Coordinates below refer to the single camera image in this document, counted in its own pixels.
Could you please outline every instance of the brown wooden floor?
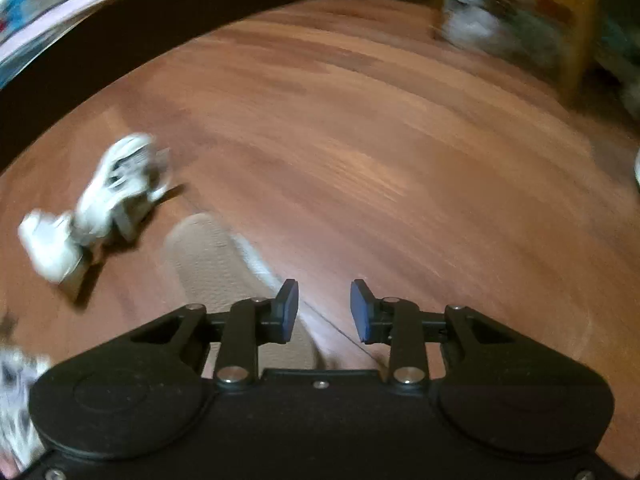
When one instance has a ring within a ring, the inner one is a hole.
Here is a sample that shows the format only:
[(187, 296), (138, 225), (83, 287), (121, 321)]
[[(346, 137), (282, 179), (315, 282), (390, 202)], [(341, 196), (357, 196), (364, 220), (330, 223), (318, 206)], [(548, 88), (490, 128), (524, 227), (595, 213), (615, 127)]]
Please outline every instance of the brown wooden floor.
[[(429, 22), (391, 0), (302, 2), (190, 41), (76, 108), (0, 176), (15, 341), (60, 360), (180, 305), (164, 236), (215, 211), (300, 280), (337, 366), (386, 357), (335, 329), (354, 338), (349, 283), (365, 278), (425, 310), (468, 304), (595, 368), (616, 396), (600, 452), (637, 474), (639, 137), (607, 95), (567, 112), (533, 76), (434, 43)], [(171, 148), (186, 189), (74, 309), (16, 227), (32, 208), (73, 207), (101, 153), (140, 130)]]

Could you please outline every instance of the person's skin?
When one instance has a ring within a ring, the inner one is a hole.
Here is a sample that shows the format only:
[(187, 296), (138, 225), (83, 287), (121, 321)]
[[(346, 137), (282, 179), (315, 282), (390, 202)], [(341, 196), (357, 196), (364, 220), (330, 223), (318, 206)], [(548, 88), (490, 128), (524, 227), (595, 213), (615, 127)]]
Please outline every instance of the person's skin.
[(18, 466), (15, 465), (14, 457), (0, 452), (0, 473), (2, 473), (5, 478), (18, 476), (20, 471), (18, 470)]

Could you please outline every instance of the screw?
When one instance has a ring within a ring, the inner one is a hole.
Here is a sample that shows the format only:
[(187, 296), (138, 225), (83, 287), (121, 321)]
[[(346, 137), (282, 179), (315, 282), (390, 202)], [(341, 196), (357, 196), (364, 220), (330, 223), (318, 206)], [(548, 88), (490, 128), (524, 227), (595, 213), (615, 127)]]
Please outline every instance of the screw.
[(45, 480), (66, 480), (66, 475), (60, 469), (49, 469), (44, 473)]
[(588, 471), (585, 469), (584, 471), (580, 471), (576, 476), (575, 480), (596, 480), (596, 475), (593, 471)]
[(223, 383), (239, 383), (244, 381), (249, 376), (249, 372), (241, 366), (225, 366), (218, 370), (218, 378)]
[(415, 366), (403, 366), (394, 371), (394, 378), (402, 384), (415, 384), (424, 379), (424, 372)]

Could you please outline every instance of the wooden floor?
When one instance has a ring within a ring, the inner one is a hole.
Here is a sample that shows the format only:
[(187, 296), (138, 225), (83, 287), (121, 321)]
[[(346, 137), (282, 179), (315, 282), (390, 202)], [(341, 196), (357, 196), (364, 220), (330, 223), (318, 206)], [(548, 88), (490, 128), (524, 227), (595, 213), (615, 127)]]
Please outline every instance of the wooden floor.
[[(365, 278), (425, 310), (468, 304), (593, 367), (616, 396), (600, 452), (636, 475), (640, 136), (606, 92), (565, 111), (552, 86), (435, 43), (429, 23), (391, 0), (302, 2), (190, 41), (76, 108), (0, 176), (14, 340), (60, 360), (179, 306), (164, 236), (213, 211), (300, 281), (336, 366), (386, 358), (348, 339), (349, 284)], [(16, 227), (32, 208), (73, 207), (134, 131), (171, 148), (186, 187), (79, 310), (34, 273)]]

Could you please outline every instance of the silver screw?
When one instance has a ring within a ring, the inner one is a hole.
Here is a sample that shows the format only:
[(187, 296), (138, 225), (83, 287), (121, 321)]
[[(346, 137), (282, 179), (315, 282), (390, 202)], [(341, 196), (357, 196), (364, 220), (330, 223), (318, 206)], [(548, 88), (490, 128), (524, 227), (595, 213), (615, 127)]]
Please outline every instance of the silver screw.
[(415, 384), (424, 379), (424, 372), (415, 366), (403, 366), (394, 372), (394, 378), (402, 384)]
[(596, 475), (593, 471), (580, 471), (576, 476), (575, 480), (596, 480)]
[(45, 480), (66, 480), (66, 475), (60, 469), (49, 469), (44, 473)]
[(249, 372), (241, 366), (225, 366), (218, 371), (218, 378), (225, 383), (239, 383), (249, 376)]

